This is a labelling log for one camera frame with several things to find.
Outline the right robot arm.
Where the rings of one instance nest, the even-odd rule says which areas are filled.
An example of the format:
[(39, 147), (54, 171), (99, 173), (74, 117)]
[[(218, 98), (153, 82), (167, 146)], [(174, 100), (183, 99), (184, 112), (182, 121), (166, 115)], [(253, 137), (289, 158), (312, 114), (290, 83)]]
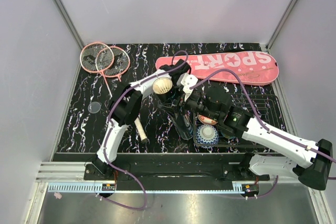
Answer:
[(328, 140), (311, 141), (282, 131), (250, 113), (232, 105), (231, 96), (218, 88), (209, 89), (206, 96), (198, 91), (186, 94), (176, 89), (175, 104), (185, 110), (203, 115), (217, 122), (227, 136), (243, 138), (263, 145), (279, 156), (262, 157), (253, 154), (249, 162), (238, 167), (239, 176), (250, 180), (256, 175), (293, 177), (315, 190), (325, 190), (332, 162), (332, 143)]

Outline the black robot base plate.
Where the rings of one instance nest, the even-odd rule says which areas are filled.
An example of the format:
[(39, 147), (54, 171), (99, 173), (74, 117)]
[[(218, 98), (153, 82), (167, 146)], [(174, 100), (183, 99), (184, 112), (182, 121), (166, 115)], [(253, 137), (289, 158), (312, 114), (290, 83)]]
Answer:
[(269, 181), (269, 175), (254, 175), (248, 169), (251, 154), (227, 153), (120, 153), (112, 162), (117, 168), (147, 178), (211, 178), (224, 181)]

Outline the black shuttlecock tube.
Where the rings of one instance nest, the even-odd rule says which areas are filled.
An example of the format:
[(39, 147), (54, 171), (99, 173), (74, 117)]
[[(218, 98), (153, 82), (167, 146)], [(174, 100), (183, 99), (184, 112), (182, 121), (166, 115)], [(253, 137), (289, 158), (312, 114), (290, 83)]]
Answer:
[(162, 109), (173, 122), (179, 136), (184, 140), (189, 140), (193, 137), (193, 129), (189, 118), (185, 112), (179, 112), (172, 105), (173, 98), (178, 94), (178, 87), (172, 89), (166, 94), (155, 94), (159, 99), (159, 108)]

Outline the white feather shuttlecock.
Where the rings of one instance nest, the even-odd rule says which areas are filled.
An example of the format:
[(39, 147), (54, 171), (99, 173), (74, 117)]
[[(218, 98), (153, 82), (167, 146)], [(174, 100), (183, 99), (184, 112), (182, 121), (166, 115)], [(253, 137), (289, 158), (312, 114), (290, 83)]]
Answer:
[(153, 92), (155, 94), (166, 94), (172, 87), (172, 80), (168, 77), (160, 77), (153, 82)]

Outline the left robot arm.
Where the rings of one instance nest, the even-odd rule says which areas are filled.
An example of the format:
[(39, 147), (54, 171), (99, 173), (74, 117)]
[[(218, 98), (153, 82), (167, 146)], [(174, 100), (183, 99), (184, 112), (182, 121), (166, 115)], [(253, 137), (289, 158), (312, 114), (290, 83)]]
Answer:
[(103, 180), (113, 175), (121, 140), (128, 126), (139, 116), (142, 100), (156, 94), (163, 104), (176, 104), (186, 94), (181, 84), (185, 76), (191, 74), (190, 65), (180, 59), (174, 65), (163, 65), (155, 73), (135, 82), (121, 82), (112, 95), (108, 127), (101, 147), (92, 161), (95, 174)]

